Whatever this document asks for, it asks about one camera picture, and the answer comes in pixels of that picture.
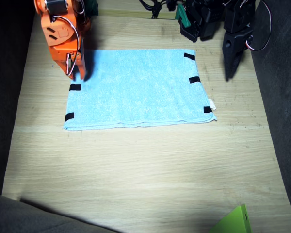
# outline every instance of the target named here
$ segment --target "green connector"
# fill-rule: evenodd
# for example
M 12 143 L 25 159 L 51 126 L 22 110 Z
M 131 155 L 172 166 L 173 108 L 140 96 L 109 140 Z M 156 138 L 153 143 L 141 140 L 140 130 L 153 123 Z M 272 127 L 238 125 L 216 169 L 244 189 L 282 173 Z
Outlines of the green connector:
M 188 28 L 191 26 L 191 23 L 186 15 L 183 4 L 179 4 L 177 7 L 175 19 L 179 20 L 179 18 L 181 18 L 181 22 L 185 28 Z
M 252 233 L 246 205 L 240 205 L 224 217 L 209 233 Z

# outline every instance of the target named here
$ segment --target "dark wall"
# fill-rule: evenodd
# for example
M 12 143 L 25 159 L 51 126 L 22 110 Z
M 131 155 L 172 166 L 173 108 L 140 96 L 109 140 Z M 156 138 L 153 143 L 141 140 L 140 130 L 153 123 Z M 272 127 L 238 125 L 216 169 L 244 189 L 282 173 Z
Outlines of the dark wall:
M 291 204 L 291 0 L 266 1 L 273 16 L 272 36 L 267 48 L 252 52 L 252 56 Z M 268 12 L 262 2 L 256 11 L 255 29 L 256 46 L 261 46 L 269 29 Z
M 34 16 L 33 0 L 0 1 L 0 193 Z

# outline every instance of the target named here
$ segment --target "wooden table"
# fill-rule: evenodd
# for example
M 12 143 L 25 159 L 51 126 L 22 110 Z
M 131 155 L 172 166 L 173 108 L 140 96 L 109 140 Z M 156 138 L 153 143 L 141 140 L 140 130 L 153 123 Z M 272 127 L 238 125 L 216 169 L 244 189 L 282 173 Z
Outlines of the wooden table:
M 222 27 L 194 44 L 175 20 L 100 16 L 94 23 L 102 49 L 194 49 L 218 121 L 65 131 L 69 79 L 52 61 L 36 18 L 3 194 L 127 233 L 207 232 L 246 203 L 254 232 L 291 232 L 250 52 L 226 82 Z

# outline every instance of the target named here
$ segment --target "black tape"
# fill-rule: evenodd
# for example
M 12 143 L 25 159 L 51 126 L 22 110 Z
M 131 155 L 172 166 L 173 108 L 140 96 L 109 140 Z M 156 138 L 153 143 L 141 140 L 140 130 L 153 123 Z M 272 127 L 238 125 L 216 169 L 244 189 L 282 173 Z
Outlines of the black tape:
M 190 80 L 190 84 L 193 84 L 195 82 L 200 82 L 200 78 L 198 76 L 191 77 L 189 78 L 189 80 Z
M 69 91 L 81 91 L 81 84 L 71 84 Z
M 188 57 L 188 58 L 192 59 L 193 61 L 195 61 L 195 56 L 187 54 L 186 52 L 184 53 L 184 57 Z
M 212 109 L 209 106 L 204 107 L 204 113 L 212 113 Z
M 74 113 L 67 113 L 65 117 L 65 122 L 73 118 L 74 118 Z

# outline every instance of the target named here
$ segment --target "light blue towel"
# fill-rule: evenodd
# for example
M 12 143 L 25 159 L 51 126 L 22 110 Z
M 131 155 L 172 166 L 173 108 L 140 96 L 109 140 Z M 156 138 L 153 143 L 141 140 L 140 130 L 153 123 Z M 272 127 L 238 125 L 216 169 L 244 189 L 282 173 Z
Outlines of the light blue towel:
M 152 127 L 216 120 L 193 50 L 97 50 L 87 81 L 71 81 L 66 130 Z

